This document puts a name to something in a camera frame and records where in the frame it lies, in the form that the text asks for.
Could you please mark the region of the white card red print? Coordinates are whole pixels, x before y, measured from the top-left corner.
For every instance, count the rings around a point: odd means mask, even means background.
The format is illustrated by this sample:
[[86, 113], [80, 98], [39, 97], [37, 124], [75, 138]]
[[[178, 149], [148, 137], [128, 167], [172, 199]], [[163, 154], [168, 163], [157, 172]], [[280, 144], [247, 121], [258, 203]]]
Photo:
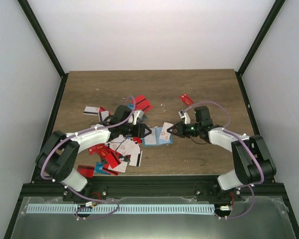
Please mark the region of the white card red print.
[[169, 141], [170, 140], [170, 133], [167, 131], [169, 128], [173, 126], [172, 123], [165, 122], [161, 128], [161, 132], [159, 135], [159, 139], [164, 140], [164, 141]]

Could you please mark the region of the teal card holder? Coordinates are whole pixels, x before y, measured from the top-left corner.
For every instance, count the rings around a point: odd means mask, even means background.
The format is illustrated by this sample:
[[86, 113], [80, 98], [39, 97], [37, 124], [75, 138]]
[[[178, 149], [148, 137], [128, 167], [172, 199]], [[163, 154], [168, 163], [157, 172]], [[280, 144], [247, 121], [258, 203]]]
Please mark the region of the teal card holder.
[[151, 134], [142, 139], [143, 146], [149, 147], [173, 144], [172, 136], [170, 136], [169, 140], [164, 140], [160, 138], [162, 127], [154, 127], [150, 129]]

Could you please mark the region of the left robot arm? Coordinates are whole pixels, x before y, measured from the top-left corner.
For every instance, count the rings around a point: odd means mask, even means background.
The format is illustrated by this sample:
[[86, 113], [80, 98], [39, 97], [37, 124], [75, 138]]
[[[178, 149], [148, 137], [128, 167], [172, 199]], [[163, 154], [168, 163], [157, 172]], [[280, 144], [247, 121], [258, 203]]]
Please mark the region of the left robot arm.
[[53, 132], [36, 158], [36, 165], [41, 169], [40, 176], [70, 187], [80, 201], [87, 201], [92, 189], [87, 185], [88, 180], [74, 169], [77, 155], [120, 135], [139, 138], [150, 135], [151, 129], [140, 122], [142, 117], [140, 110], [120, 105], [113, 115], [88, 129], [73, 133]]

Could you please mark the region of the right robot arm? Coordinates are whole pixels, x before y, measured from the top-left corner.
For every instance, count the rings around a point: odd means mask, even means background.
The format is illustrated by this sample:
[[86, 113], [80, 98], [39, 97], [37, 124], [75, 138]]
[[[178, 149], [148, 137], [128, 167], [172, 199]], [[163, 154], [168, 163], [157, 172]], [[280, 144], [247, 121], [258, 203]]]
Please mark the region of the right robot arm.
[[211, 188], [214, 199], [222, 201], [230, 189], [262, 184], [276, 175], [276, 166], [262, 136], [237, 134], [214, 124], [207, 106], [196, 107], [194, 113], [196, 122], [191, 123], [187, 110], [179, 111], [181, 121], [166, 131], [181, 138], [199, 137], [232, 153], [234, 169], [218, 176], [218, 184]]

